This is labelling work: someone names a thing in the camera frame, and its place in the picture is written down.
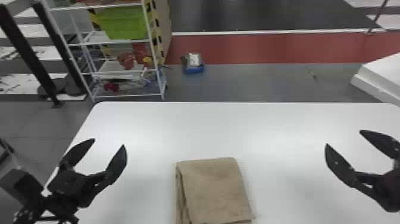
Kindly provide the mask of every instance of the concrete floor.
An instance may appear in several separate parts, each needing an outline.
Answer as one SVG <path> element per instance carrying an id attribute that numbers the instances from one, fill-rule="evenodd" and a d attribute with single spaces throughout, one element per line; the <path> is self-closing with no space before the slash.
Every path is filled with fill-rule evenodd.
<path id="1" fill-rule="evenodd" d="M 359 67 L 231 64 L 184 75 L 180 66 L 172 66 L 165 97 L 167 101 L 379 102 L 349 84 Z M 0 101 L 0 136 L 16 149 L 22 167 L 45 183 L 92 107 L 89 99 L 67 102 L 60 109 L 51 109 L 50 102 Z M 101 124 L 99 128 L 107 130 Z M 0 165 L 0 176 L 13 167 L 11 160 Z M 0 190 L 0 223 L 11 223 L 20 206 Z"/>

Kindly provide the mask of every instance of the green basket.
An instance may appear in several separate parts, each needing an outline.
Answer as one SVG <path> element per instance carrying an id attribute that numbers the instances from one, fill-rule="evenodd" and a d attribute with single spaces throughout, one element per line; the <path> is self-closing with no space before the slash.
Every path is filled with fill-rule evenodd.
<path id="1" fill-rule="evenodd" d="M 147 39 L 145 16 L 141 6 L 106 8 L 96 18 L 110 39 Z"/>

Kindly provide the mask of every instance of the tabletop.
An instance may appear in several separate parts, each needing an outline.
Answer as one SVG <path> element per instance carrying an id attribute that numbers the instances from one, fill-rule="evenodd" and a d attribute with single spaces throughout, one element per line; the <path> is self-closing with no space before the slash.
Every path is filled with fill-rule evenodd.
<path id="1" fill-rule="evenodd" d="M 399 214 L 336 178 L 324 146 L 358 171 L 384 173 L 392 162 L 358 131 L 400 140 L 399 127 L 400 109 L 390 104 L 102 102 L 71 143 L 96 139 L 76 171 L 103 171 L 122 144 L 128 164 L 76 215 L 80 224 L 174 223 L 175 164 L 234 157 L 253 223 L 398 223 Z"/>

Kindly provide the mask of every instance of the shelf item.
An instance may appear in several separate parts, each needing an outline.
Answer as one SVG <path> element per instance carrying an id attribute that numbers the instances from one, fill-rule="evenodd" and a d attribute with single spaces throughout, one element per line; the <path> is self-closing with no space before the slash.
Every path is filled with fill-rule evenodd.
<path id="1" fill-rule="evenodd" d="M 96 20 L 110 39 L 144 39 L 147 36 L 141 6 L 97 10 Z"/>

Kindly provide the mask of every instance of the red object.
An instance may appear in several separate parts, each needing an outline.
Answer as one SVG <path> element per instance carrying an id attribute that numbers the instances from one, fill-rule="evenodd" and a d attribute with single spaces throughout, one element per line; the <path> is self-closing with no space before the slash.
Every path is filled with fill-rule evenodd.
<path id="1" fill-rule="evenodd" d="M 198 52 L 206 64 L 364 63 L 400 51 L 400 32 L 174 36 L 166 64 Z"/>
<path id="2" fill-rule="evenodd" d="M 111 90 L 113 92 L 117 92 L 120 89 L 120 86 L 114 82 L 109 82 L 104 85 L 104 90 Z"/>
<path id="3" fill-rule="evenodd" d="M 125 70 L 133 69 L 135 66 L 135 55 L 133 53 L 122 53 L 118 55 L 117 60 L 124 67 Z"/>

